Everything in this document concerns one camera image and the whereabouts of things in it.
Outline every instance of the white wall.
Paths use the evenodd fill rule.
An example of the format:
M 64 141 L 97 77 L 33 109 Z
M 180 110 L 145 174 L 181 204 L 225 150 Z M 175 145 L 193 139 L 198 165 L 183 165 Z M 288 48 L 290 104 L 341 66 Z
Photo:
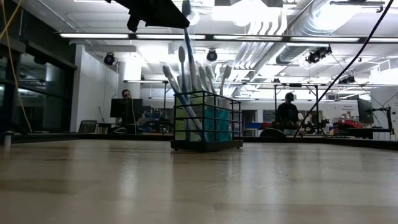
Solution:
M 131 96 L 134 99 L 139 99 L 140 97 L 140 83 L 125 83 L 125 76 L 126 72 L 128 72 L 128 69 L 126 69 L 128 62 L 121 62 L 119 63 L 119 84 L 118 84 L 118 97 L 122 97 L 122 91 L 123 90 L 130 90 Z
M 113 123 L 111 99 L 121 95 L 118 93 L 119 75 L 87 53 L 83 45 L 77 45 L 75 60 L 78 70 L 73 81 L 70 131 L 78 131 L 82 120 L 101 122 L 98 107 L 101 107 L 105 122 Z

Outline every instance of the wire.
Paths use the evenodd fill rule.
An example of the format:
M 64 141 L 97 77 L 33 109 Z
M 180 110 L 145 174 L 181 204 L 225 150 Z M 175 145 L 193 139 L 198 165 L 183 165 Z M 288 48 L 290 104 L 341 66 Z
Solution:
M 18 3 L 18 6 L 16 7 L 16 11 L 19 9 L 19 6 L 21 5 L 21 2 L 23 0 L 20 0 Z M 6 5 L 5 2 L 3 1 L 3 5 L 2 5 L 2 14 L 3 14 L 3 18 L 4 18 L 4 25 L 5 25 L 5 33 L 6 33 L 6 37 L 7 37 L 7 44 L 8 44 L 8 53 L 10 55 L 10 63 L 11 63 L 11 68 L 12 68 L 12 74 L 14 76 L 14 82 L 15 82 L 15 89 L 18 90 L 18 79 L 17 79 L 17 75 L 15 72 L 15 67 L 14 67 L 14 61 L 12 59 L 12 52 L 11 52 L 11 45 L 10 45 L 10 38 L 8 35 L 8 26 L 11 23 L 12 19 L 14 18 L 16 11 L 14 11 L 14 13 L 12 14 L 12 16 L 10 17 L 9 22 L 7 23 L 7 17 L 6 17 Z M 24 108 L 24 104 L 22 103 L 22 98 L 21 98 L 21 94 L 17 94 L 18 95 L 18 99 L 19 99 L 19 103 L 21 104 L 21 108 L 22 108 L 22 113 L 24 114 L 26 123 L 29 127 L 29 131 L 32 133 L 32 127 L 30 126 L 29 120 L 27 119 L 26 116 L 26 112 L 25 112 L 25 108 Z
M 394 93 L 393 94 L 393 96 L 392 97 L 390 97 L 384 104 L 383 104 L 383 108 L 384 108 L 384 105 L 386 105 L 386 103 L 388 103 L 390 100 L 392 100 L 393 99 L 393 97 L 395 97 L 396 95 L 398 94 L 398 91 L 396 92 L 396 93 Z
M 352 66 L 352 64 L 354 64 L 354 62 L 356 61 L 356 59 L 361 55 L 361 53 L 364 51 L 365 47 L 367 46 L 367 44 L 369 43 L 369 41 L 371 40 L 373 34 L 375 33 L 376 29 L 379 27 L 381 21 L 383 20 L 384 16 L 386 16 L 388 10 L 390 9 L 392 3 L 394 2 L 394 0 L 390 0 L 388 2 L 388 5 L 386 6 L 385 10 L 383 11 L 383 13 L 381 14 L 379 20 L 376 22 L 376 24 L 374 25 L 371 33 L 369 34 L 368 38 L 365 40 L 364 44 L 362 45 L 361 49 L 358 51 L 358 53 L 354 56 L 354 58 L 352 59 L 352 61 L 350 61 L 350 63 L 347 65 L 347 67 L 345 67 L 343 69 L 343 71 L 341 71 L 341 73 L 332 81 L 332 83 L 328 86 L 328 88 L 325 90 L 325 92 L 322 93 L 321 97 L 319 97 L 319 99 L 317 100 L 317 102 L 312 106 L 312 108 L 310 109 L 310 112 L 313 111 L 313 109 L 317 106 L 317 104 L 319 104 L 319 102 L 322 100 L 322 98 L 326 95 L 326 93 L 330 90 L 330 88 L 337 82 L 337 80 L 347 71 L 348 68 L 350 68 L 350 66 Z M 303 126 L 304 122 L 302 121 L 300 123 L 300 126 L 297 128 L 296 133 L 294 134 L 294 138 L 296 137 L 296 135 L 299 133 L 301 127 Z
M 340 65 L 340 67 L 341 67 L 342 69 L 344 69 L 344 67 L 343 67 L 343 66 L 340 64 L 340 62 L 335 58 L 335 56 L 334 56 L 333 54 L 331 54 L 331 56 L 336 60 L 336 62 L 338 63 L 338 65 Z M 358 84 L 359 87 L 361 87 L 361 88 L 363 89 L 363 91 L 365 91 L 376 103 L 378 103 L 382 108 L 384 108 L 384 106 L 381 105 L 381 103 L 378 102 L 377 99 L 375 99 L 375 98 L 370 94 L 370 92 L 368 92 L 367 90 L 365 90 L 365 89 L 363 88 L 363 86 L 362 86 L 361 84 L 359 84 L 357 81 L 355 81 L 355 82 L 356 82 L 356 84 Z
M 19 7 L 21 6 L 21 3 L 22 3 L 22 2 L 23 2 L 23 0 L 19 0 L 17 7 L 15 8 L 14 12 L 12 13 L 12 15 L 11 15 L 11 17 L 10 17 L 10 20 L 9 20 L 8 22 L 7 22 L 6 20 L 4 20 L 4 25 L 6 25 L 6 26 L 4 27 L 4 30 L 1 31 L 0 39 L 2 39 L 3 35 L 4 35 L 6 32 L 8 32 L 8 31 L 7 31 L 7 30 L 8 30 L 8 27 L 10 26 L 12 20 L 14 19 L 14 16 L 17 14 L 18 9 L 19 9 Z M 3 8 L 4 17 L 6 16 L 5 7 L 6 7 L 6 3 L 4 2 L 4 0 L 2 0 L 2 8 Z
M 376 121 L 377 121 L 377 123 L 379 124 L 379 127 L 382 127 L 382 125 L 381 125 L 381 123 L 380 123 L 380 121 L 379 121 L 379 118 L 377 118 L 376 114 L 375 114 L 375 113 L 372 113 L 372 114 L 373 114 L 374 117 L 376 118 Z M 379 131 L 378 134 L 377 134 L 377 140 L 379 140 L 379 137 L 380 137 L 380 131 Z

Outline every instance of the person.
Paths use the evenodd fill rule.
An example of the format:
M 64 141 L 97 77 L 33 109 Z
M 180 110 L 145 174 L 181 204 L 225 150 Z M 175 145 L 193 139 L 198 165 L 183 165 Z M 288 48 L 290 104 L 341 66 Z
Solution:
M 125 100 L 132 99 L 130 90 L 123 90 L 123 91 L 122 91 L 122 97 L 123 97 L 123 99 L 125 99 Z M 141 121 L 142 121 L 144 118 L 145 118 L 145 114 L 142 113 L 142 114 L 141 114 L 141 117 L 140 117 L 138 120 L 137 120 L 137 118 L 136 118 L 136 124 L 140 124 Z M 120 126 L 122 120 L 123 120 L 122 118 L 116 118 L 116 124 L 117 124 L 118 126 Z
M 287 93 L 285 102 L 279 105 L 276 114 L 276 122 L 282 127 L 285 134 L 295 134 L 299 126 L 299 111 L 292 103 L 293 101 L 293 93 Z

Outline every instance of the ductwork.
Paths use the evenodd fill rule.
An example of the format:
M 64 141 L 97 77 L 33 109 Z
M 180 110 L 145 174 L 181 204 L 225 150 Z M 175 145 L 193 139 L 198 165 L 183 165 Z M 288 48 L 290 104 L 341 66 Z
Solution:
M 297 21 L 287 30 L 287 35 L 311 36 L 330 35 L 335 30 L 348 22 L 359 9 L 357 6 L 331 5 L 331 0 L 315 0 Z M 269 53 L 256 65 L 260 71 L 274 57 L 271 52 L 279 52 L 275 57 L 275 63 L 287 65 L 292 63 L 299 55 L 308 50 L 308 47 L 292 47 L 286 44 L 274 44 Z

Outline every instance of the table surface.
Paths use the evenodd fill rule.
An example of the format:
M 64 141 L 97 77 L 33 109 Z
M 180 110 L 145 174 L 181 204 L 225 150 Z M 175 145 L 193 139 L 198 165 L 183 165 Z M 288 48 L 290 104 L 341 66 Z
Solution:
M 1 223 L 398 223 L 395 151 L 245 143 L 16 144 L 0 153 Z

